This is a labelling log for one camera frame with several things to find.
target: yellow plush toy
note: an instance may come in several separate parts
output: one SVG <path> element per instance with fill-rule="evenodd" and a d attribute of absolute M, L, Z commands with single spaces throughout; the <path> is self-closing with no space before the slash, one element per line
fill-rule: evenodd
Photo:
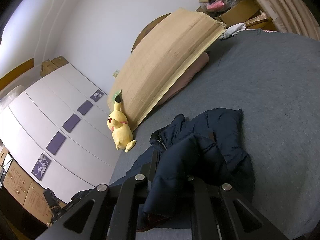
<path fill-rule="evenodd" d="M 109 115 L 107 124 L 109 130 L 112 132 L 113 140 L 116 144 L 116 149 L 125 149 L 127 153 L 136 144 L 136 140 L 133 140 L 131 129 L 128 125 L 128 120 L 124 113 L 120 111 L 121 98 L 117 95 L 115 98 L 115 109 Z"/>

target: white wall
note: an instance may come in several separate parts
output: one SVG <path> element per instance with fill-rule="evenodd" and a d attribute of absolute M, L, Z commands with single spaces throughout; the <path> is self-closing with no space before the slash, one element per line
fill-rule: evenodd
<path fill-rule="evenodd" d="M 64 56 L 104 92 L 121 69 L 142 29 L 179 7 L 196 10 L 198 0 L 80 0 L 57 45 Z"/>
<path fill-rule="evenodd" d="M 53 59 L 54 52 L 78 0 L 23 0 L 4 28 L 0 45 L 0 78 L 34 57 L 38 67 Z M 16 85 L 31 85 L 40 78 L 39 71 L 29 71 Z"/>

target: purple rectangular decoration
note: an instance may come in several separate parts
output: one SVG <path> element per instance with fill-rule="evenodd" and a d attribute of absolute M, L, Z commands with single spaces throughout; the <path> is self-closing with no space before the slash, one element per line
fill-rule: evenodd
<path fill-rule="evenodd" d="M 39 180 L 42 179 L 43 174 L 47 170 L 51 160 L 44 155 L 43 153 L 40 155 L 36 165 L 33 167 L 31 173 Z"/>
<path fill-rule="evenodd" d="M 51 152 L 53 155 L 55 155 L 65 139 L 66 137 L 62 133 L 57 132 L 56 135 L 52 138 L 52 140 L 48 144 L 46 149 L 49 152 Z"/>
<path fill-rule="evenodd" d="M 78 108 L 78 112 L 82 115 L 85 115 L 91 107 L 93 107 L 93 103 L 87 100 Z"/>
<path fill-rule="evenodd" d="M 104 93 L 100 89 L 98 89 L 92 96 L 90 96 L 90 98 L 93 101 L 97 102 L 103 95 Z"/>
<path fill-rule="evenodd" d="M 67 131 L 71 132 L 76 124 L 80 121 L 80 117 L 76 114 L 72 114 L 69 119 L 62 125 L 62 127 Z"/>

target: metal bolt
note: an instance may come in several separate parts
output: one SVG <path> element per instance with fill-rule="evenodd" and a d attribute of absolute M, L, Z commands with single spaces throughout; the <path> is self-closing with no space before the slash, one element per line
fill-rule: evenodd
<path fill-rule="evenodd" d="M 134 176 L 135 180 L 144 180 L 145 176 L 143 174 L 137 174 L 136 176 Z"/>
<path fill-rule="evenodd" d="M 221 187 L 225 191 L 229 191 L 232 189 L 232 186 L 229 183 L 223 183 Z"/>
<path fill-rule="evenodd" d="M 106 184 L 100 184 L 100 185 L 97 186 L 97 190 L 98 190 L 99 192 L 105 191 L 107 188 L 108 188 L 108 187 L 107 187 Z"/>
<path fill-rule="evenodd" d="M 188 175 L 187 178 L 188 178 L 189 181 L 191 181 L 191 180 L 193 180 L 195 177 L 192 176 L 192 175 Z"/>

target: gray bed sheet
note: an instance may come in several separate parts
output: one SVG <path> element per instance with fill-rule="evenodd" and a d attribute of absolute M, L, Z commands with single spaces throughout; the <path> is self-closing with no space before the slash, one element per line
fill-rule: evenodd
<path fill-rule="evenodd" d="M 111 182 L 177 114 L 192 119 L 242 108 L 243 147 L 256 176 L 253 206 L 290 239 L 312 231 L 320 219 L 320 42 L 259 29 L 216 40 L 207 51 L 207 66 L 135 130 L 137 144 L 121 153 Z M 191 230 L 155 228 L 137 239 L 186 240 Z"/>

